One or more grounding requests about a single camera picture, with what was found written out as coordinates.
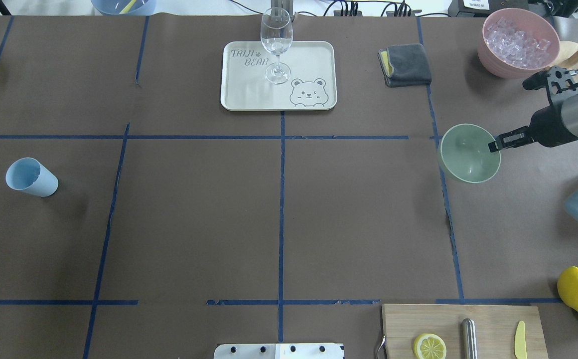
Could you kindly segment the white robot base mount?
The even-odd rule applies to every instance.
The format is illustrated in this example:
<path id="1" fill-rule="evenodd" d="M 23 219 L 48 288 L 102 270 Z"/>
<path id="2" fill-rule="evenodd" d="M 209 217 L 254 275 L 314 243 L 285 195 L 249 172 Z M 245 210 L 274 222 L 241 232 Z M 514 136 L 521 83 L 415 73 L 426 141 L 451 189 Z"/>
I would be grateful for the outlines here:
<path id="1" fill-rule="evenodd" d="M 224 344 L 214 359 L 344 359 L 344 346 L 337 343 Z"/>

